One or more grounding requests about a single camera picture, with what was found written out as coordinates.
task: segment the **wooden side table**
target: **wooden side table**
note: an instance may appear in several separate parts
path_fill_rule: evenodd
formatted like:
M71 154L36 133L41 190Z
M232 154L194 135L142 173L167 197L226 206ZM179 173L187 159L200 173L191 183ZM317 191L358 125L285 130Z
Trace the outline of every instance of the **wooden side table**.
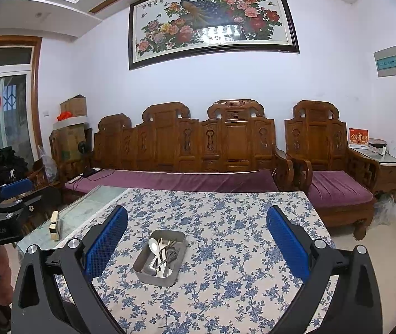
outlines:
M380 175L372 191L373 195L389 193L393 195L394 202L396 202L396 158L389 154L381 156L367 149L353 149L380 164Z

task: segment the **white box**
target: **white box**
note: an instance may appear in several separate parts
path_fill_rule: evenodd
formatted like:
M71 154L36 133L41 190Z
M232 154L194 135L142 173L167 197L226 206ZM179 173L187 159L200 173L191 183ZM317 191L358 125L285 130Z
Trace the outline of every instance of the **white box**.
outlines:
M81 115L79 117L71 117L71 118L67 118L62 121L53 123L53 130L65 128L68 126L74 126L76 124L84 124L84 123L88 123L86 115Z

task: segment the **metal screw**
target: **metal screw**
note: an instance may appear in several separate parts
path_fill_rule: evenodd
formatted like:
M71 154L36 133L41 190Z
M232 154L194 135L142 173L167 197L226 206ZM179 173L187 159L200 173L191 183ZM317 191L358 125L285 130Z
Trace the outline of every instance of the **metal screw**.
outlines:
M72 240L70 240L70 241L68 242L68 247L69 247L70 249L75 249L76 247L79 246L80 243L81 243L81 242L80 242L78 239L72 239Z
M37 246L36 245L31 245L30 247L28 247L28 253L29 254L33 254L37 251Z
M324 249L326 247L326 242L323 240L315 240L314 241L314 245L315 247L317 247L318 249Z
M366 247L365 247L365 246L362 246L362 245L359 245L359 246L357 247L357 252L358 252L359 254L366 254Z

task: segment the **plastic bag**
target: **plastic bag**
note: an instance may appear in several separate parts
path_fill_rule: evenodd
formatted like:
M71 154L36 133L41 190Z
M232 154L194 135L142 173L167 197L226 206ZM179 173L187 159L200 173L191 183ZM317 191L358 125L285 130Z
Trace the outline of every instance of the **plastic bag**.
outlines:
M56 181L57 179L57 164L54 159L45 153L45 149L41 146L37 146L37 152L39 153L39 158L42 158L42 163L45 166L45 174L49 183Z
M374 218L369 228L379 225L389 225L391 214L394 207L394 199L392 195L384 194L374 204Z

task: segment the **human hand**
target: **human hand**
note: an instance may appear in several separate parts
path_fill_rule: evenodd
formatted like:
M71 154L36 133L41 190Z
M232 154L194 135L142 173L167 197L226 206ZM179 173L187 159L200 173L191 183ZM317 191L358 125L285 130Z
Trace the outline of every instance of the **human hand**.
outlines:
M13 302L13 287L11 286L11 268L4 246L0 246L0 305L7 306Z

